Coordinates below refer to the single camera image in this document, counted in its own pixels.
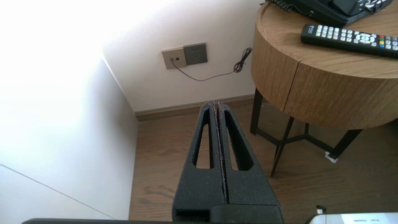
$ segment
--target black cable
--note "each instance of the black cable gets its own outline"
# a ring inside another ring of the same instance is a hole
[[[252,50],[253,50],[253,49],[252,49],[251,47],[249,47],[249,48],[246,48],[246,49],[243,51],[243,53],[242,53],[242,59],[241,59],[238,63],[236,63],[236,64],[234,65],[234,70],[233,70],[232,72],[230,72],[230,73],[225,73],[225,74],[221,74],[221,75],[215,75],[215,76],[213,76],[213,77],[210,77],[210,78],[207,78],[207,79],[203,79],[203,80],[195,79],[195,78],[189,76],[187,73],[183,72],[179,67],[177,67],[177,66],[174,64],[174,60],[173,60],[173,59],[170,59],[170,62],[174,65],[174,67],[176,67],[176,69],[178,69],[178,70],[179,70],[180,72],[182,72],[184,75],[188,76],[189,78],[191,78],[191,79],[193,79],[193,80],[195,80],[195,81],[201,82],[201,81],[206,81],[206,80],[209,80],[209,79],[212,79],[212,78],[215,78],[215,77],[219,77],[219,76],[222,76],[222,75],[229,75],[229,74],[231,74],[231,73],[239,73],[239,72],[241,72],[242,69],[243,69],[243,64],[245,64],[245,60],[246,60],[246,58],[250,55],[250,53],[252,52]]]

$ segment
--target electrical socket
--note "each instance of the electrical socket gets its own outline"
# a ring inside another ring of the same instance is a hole
[[[176,68],[170,62],[170,59],[173,59],[174,64],[179,68],[187,66],[187,62],[185,61],[185,54],[184,54],[183,47],[164,50],[164,51],[162,51],[162,55],[163,55],[164,64],[166,66],[166,69],[175,69]]]
[[[207,62],[206,43],[198,43],[184,46],[187,65]]]

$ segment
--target table leg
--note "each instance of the table leg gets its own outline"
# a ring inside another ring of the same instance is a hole
[[[337,143],[333,151],[329,154],[329,157],[333,159],[337,159],[344,150],[351,144],[352,141],[359,135],[362,129],[358,130],[349,130],[343,136],[343,138]]]
[[[310,129],[310,124],[309,123],[305,123],[305,127],[304,127],[304,135],[307,136],[308,135],[308,130]]]
[[[250,133],[256,134],[258,119],[260,118],[261,103],[263,102],[263,96],[256,88],[254,94],[253,111],[252,111],[252,122],[250,123]]]
[[[275,173],[276,167],[278,165],[279,159],[281,158],[283,148],[285,147],[286,140],[287,140],[287,137],[289,136],[289,132],[290,132],[290,129],[292,128],[292,124],[293,124],[294,120],[295,119],[293,117],[290,117],[289,122],[287,123],[285,134],[283,135],[283,139],[281,141],[279,148],[277,148],[277,156],[274,159],[274,164],[273,164],[271,175],[270,175],[271,177]]]

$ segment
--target black stand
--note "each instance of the black stand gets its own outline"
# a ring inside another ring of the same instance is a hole
[[[263,101],[263,96],[256,89],[256,93],[254,95],[254,102],[253,102],[253,112],[252,112],[252,122],[250,124],[250,133],[252,133],[253,135],[259,134],[266,140],[268,140],[271,143],[276,145],[274,163],[273,163],[273,167],[272,167],[272,171],[271,171],[271,175],[270,175],[271,177],[275,173],[279,159],[282,155],[283,148],[285,147],[286,144],[292,143],[295,141],[300,141],[300,140],[307,140],[307,141],[311,142],[312,144],[318,146],[319,148],[325,150],[326,152],[329,152],[330,154],[328,157],[330,157],[332,159],[337,159],[344,152],[344,150],[351,144],[351,142],[359,135],[359,133],[362,131],[362,129],[347,131],[347,133],[343,136],[343,138],[339,141],[339,143],[333,148],[333,147],[325,144],[324,142],[310,136],[308,134],[310,125],[308,123],[305,123],[305,129],[304,129],[303,135],[288,138],[290,129],[291,129],[293,121],[294,121],[294,118],[290,117],[282,140],[277,140],[276,138],[272,137],[271,135],[263,132],[262,130],[260,130],[258,128],[258,119],[260,117],[262,101]]]

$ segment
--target wooden side table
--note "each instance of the wooden side table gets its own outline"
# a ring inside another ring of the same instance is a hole
[[[346,29],[398,36],[398,1]],[[285,144],[308,140],[335,162],[362,129],[398,117],[398,60],[304,44],[303,26],[316,23],[269,2],[257,16],[252,56],[256,85],[250,132],[276,145],[274,174]],[[282,140],[261,131],[262,98],[291,116]],[[288,138],[294,119],[306,122],[304,134]],[[349,130],[330,147],[308,134],[309,124]]]

